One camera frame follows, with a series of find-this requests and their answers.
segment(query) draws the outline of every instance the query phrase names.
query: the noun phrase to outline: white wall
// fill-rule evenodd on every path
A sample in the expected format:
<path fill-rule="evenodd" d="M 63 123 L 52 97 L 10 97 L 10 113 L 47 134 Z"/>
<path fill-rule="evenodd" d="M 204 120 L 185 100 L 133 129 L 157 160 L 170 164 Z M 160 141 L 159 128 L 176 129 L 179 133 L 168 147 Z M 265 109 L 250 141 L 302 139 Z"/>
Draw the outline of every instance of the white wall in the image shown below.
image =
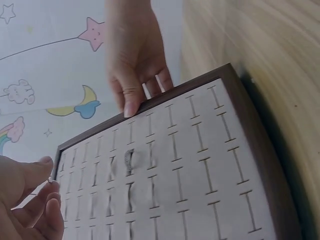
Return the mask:
<path fill-rule="evenodd" d="M 87 17 L 104 21 L 104 0 L 2 0 L 14 4 L 15 17 L 8 24 L 0 17 L 0 59 L 47 43 L 76 38 L 87 28 Z M 153 0 L 163 34 L 166 60 L 175 84 L 180 79 L 182 0 Z M 96 52 L 81 39 L 58 42 L 0 60 L 0 96 L 20 79 L 27 80 L 35 101 L 18 104 L 0 97 L 0 130 L 23 117 L 25 127 L 17 142 L 9 139 L 3 155 L 21 162 L 42 156 L 55 157 L 57 146 L 116 115 L 118 110 L 105 77 L 104 45 Z M 68 116 L 49 114 L 47 108 L 78 105 L 84 98 L 82 85 L 95 92 L 101 103 L 90 119 L 75 112 Z"/>

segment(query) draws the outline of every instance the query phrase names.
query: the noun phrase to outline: hand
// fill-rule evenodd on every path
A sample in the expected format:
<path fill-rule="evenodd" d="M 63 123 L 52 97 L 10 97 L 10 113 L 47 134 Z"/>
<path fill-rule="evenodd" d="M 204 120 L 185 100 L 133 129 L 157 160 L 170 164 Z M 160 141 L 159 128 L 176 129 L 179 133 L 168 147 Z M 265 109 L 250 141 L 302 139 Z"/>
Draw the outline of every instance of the hand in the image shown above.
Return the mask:
<path fill-rule="evenodd" d="M 106 0 L 107 77 L 124 117 L 132 117 L 146 99 L 173 88 L 164 45 L 150 0 Z"/>
<path fill-rule="evenodd" d="M 60 211 L 59 184 L 47 183 L 23 208 L 18 206 L 48 179 L 50 157 L 20 163 L 0 156 L 0 240 L 61 240 L 64 220 Z"/>

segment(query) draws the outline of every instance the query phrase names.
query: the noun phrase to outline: wooden table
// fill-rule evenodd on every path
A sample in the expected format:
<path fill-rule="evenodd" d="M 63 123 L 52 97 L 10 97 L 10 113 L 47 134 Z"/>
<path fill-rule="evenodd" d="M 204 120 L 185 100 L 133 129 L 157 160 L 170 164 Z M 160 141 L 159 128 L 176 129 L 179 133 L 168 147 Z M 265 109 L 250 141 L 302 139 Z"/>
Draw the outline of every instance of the wooden table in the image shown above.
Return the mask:
<path fill-rule="evenodd" d="M 233 64 L 275 145 L 303 234 L 316 238 L 320 1 L 184 0 L 183 11 L 182 81 Z"/>

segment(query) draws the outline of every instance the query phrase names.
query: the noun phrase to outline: yellow crescent moon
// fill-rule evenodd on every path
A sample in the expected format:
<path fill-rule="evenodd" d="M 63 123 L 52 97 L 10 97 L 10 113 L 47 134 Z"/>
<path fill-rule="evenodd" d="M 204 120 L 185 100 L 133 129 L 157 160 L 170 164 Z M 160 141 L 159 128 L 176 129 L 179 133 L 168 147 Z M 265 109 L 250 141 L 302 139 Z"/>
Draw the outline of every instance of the yellow crescent moon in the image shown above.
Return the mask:
<path fill-rule="evenodd" d="M 78 106 L 85 105 L 87 103 L 97 100 L 97 95 L 95 94 L 95 92 L 92 90 L 91 87 L 87 85 L 82 85 L 82 87 L 84 90 L 84 98 L 82 102 L 78 104 Z M 70 114 L 73 114 L 75 112 L 75 106 L 48 108 L 46 111 L 52 115 L 63 117 L 63 116 L 68 116 Z"/>

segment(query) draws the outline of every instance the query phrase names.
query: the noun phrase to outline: cartoon wallpaper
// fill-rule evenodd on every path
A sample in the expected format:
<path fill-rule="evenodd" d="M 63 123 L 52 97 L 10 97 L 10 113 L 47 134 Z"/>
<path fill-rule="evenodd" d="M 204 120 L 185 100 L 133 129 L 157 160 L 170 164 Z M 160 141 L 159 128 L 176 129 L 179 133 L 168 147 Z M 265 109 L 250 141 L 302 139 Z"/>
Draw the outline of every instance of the cartoon wallpaper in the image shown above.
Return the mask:
<path fill-rule="evenodd" d="M 175 85 L 182 1 L 151 1 Z M 105 75 L 104 6 L 0 0 L 0 155 L 54 158 L 58 145 L 118 114 Z"/>

